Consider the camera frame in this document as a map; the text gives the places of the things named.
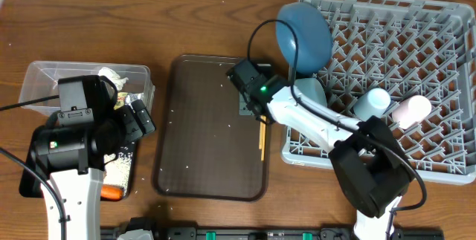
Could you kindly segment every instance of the dish rack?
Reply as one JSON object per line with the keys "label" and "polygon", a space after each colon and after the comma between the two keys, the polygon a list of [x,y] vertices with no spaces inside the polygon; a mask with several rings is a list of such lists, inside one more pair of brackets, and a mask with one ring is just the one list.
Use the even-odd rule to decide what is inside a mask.
{"label": "dish rack", "polygon": [[[371,88],[392,99],[382,119],[425,181],[469,184],[476,178],[475,12],[466,4],[429,0],[299,0],[329,24],[333,56],[313,77],[332,110],[350,109]],[[391,112],[415,94],[431,113],[403,130]],[[286,127],[287,163],[331,169],[327,152]]]}

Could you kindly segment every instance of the orange carrot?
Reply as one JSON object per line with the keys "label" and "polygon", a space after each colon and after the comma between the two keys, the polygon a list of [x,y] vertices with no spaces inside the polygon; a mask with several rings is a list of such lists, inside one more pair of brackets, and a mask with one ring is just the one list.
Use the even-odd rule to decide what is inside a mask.
{"label": "orange carrot", "polygon": [[112,185],[103,184],[101,197],[109,200],[120,200],[122,199],[122,189]]}

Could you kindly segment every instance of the white tissue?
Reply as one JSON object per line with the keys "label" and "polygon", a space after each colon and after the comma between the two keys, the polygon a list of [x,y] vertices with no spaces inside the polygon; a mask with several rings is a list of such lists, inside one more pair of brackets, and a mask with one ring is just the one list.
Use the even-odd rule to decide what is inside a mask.
{"label": "white tissue", "polygon": [[99,72],[97,73],[97,75],[98,76],[105,76],[109,80],[111,80],[114,83],[114,85],[116,86],[116,89],[118,91],[120,91],[122,89],[122,87],[124,86],[124,84],[126,84],[127,80],[129,80],[127,77],[124,77],[123,79],[121,79],[120,76],[118,75],[118,73],[116,73],[111,68],[106,68],[106,67],[101,68],[99,70]]}

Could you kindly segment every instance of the wood grain surface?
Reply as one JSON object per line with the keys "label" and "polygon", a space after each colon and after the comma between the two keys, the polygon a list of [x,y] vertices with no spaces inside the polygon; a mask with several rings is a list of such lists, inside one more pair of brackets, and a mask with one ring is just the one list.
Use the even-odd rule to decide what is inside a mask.
{"label": "wood grain surface", "polygon": [[[35,60],[147,65],[157,87],[152,115],[161,124],[171,62],[184,53],[244,56],[252,30],[297,0],[4,0],[0,12],[1,105],[16,103],[28,64]],[[476,6],[476,0],[442,0]],[[272,25],[255,38],[253,56],[273,59],[285,74]],[[33,130],[45,122],[24,109],[0,112],[0,146],[22,159]],[[166,198],[151,185],[158,133],[141,141],[131,195],[100,205],[100,223],[117,226],[135,216],[160,225],[193,221],[208,227],[352,226],[356,211],[331,170],[291,166],[280,157],[283,127],[271,129],[268,190],[254,203]],[[0,157],[0,239],[46,239],[45,204],[18,193],[22,173]],[[400,213],[402,227],[440,227],[447,239],[474,239],[476,185],[427,183],[428,202]],[[411,184],[402,204],[419,200]]]}

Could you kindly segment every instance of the blue bowl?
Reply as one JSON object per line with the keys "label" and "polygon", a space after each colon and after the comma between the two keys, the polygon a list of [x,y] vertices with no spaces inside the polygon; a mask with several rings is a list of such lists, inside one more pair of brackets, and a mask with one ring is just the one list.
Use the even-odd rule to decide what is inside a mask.
{"label": "blue bowl", "polygon": [[[329,25],[318,9],[304,2],[284,5],[277,14],[295,30],[299,43],[296,71],[310,75],[326,66],[332,56]],[[294,65],[296,44],[287,26],[276,24],[277,43],[290,66]]]}

